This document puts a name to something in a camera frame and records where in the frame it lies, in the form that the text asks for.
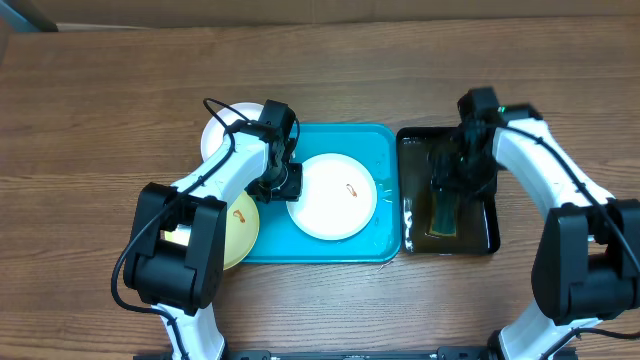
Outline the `green yellow sponge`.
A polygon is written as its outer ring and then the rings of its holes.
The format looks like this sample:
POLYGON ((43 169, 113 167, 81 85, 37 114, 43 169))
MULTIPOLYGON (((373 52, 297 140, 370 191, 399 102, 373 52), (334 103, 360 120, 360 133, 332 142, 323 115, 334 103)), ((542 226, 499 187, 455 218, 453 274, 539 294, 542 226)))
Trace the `green yellow sponge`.
POLYGON ((438 190, 432 193, 431 221, 429 233, 439 237, 457 235, 458 196, 438 190))

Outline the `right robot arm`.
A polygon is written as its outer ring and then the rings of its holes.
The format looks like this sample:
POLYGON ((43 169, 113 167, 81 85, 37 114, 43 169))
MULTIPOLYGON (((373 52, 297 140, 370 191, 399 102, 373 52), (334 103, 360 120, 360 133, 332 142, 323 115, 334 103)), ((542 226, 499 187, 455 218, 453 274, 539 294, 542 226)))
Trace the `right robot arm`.
POLYGON ((471 106, 459 115, 432 161, 434 191, 481 194, 505 169, 544 220, 533 300, 491 335, 479 358, 574 359, 568 345, 585 334, 638 339, 600 326, 639 306, 638 200, 619 200, 591 180, 528 104, 471 106))

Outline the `teal plastic tray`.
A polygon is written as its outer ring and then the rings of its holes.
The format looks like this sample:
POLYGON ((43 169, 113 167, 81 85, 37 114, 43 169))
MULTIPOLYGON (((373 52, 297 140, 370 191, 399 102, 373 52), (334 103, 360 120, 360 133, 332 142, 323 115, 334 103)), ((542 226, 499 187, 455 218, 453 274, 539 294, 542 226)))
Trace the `teal plastic tray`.
POLYGON ((372 219, 349 238, 320 240, 294 224, 284 202, 259 202, 259 233, 246 263, 384 263, 399 252, 402 230, 395 134, 381 124, 303 124, 294 159, 302 163, 325 153, 349 156, 372 175, 377 190, 372 219))

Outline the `white plate with stain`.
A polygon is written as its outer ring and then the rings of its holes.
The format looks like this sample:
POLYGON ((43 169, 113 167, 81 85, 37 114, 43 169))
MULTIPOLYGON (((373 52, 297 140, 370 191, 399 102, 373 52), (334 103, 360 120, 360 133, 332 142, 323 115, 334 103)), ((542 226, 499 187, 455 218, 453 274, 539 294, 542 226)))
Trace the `white plate with stain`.
POLYGON ((376 185, 364 165, 343 154, 325 153, 303 162, 302 192, 287 210, 307 235, 339 241, 363 230, 376 206, 376 185))

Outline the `white plate upper left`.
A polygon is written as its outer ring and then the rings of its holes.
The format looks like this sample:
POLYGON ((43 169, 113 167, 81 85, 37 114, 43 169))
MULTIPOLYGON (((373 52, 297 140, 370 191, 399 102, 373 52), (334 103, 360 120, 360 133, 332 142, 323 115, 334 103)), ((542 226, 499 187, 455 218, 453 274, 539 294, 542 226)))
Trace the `white plate upper left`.
MULTIPOLYGON (((245 115, 249 120, 258 120, 264 108, 263 105, 251 102, 240 102, 231 105, 232 108, 245 115)), ((241 117, 233 111, 223 108, 217 112, 217 115, 225 122, 231 125, 241 117)), ((203 161, 211 157, 223 143, 224 128, 215 117, 211 117, 205 126, 201 135, 200 152, 203 161)))

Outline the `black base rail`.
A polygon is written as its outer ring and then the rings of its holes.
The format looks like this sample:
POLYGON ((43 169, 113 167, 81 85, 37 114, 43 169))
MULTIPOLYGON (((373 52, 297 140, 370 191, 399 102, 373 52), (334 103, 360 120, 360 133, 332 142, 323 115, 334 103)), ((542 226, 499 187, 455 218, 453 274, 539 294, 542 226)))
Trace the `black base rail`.
POLYGON ((231 351, 225 349, 222 360, 498 360, 499 356, 483 346, 442 346, 426 351, 382 352, 293 352, 267 350, 231 351))

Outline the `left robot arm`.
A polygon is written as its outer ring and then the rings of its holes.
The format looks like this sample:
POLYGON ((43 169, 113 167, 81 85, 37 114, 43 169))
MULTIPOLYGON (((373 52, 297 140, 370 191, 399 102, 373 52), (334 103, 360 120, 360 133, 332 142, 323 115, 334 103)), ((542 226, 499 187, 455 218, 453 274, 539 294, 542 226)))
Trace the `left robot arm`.
POLYGON ((180 185, 140 192, 131 238, 111 275, 121 308, 162 318, 171 359, 226 354, 212 301, 223 272, 227 211, 242 192, 258 201, 296 201, 302 166, 291 162, 296 117, 239 119, 223 127, 223 146, 180 185))

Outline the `black water tray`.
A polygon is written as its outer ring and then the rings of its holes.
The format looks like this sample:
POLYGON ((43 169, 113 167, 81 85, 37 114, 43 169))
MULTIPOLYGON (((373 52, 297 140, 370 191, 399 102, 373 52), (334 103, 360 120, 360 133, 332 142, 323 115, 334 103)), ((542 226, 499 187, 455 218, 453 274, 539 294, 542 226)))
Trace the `black water tray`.
POLYGON ((455 232, 432 229, 438 197, 431 191, 429 157, 434 145, 449 135, 451 127, 405 127, 396 135, 402 245, 412 254, 491 255, 501 244, 493 195, 458 196, 454 207, 444 210, 455 219, 455 232))

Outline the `yellow plate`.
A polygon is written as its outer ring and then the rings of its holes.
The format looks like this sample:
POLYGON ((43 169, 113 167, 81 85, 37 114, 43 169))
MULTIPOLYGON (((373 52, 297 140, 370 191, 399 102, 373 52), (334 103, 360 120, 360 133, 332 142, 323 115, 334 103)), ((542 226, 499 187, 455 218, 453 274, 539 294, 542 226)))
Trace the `yellow plate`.
POLYGON ((159 240, 166 250, 183 253, 187 267, 227 270, 239 264, 256 243, 260 217, 246 191, 231 205, 187 196, 181 210, 176 227, 161 230, 159 240))

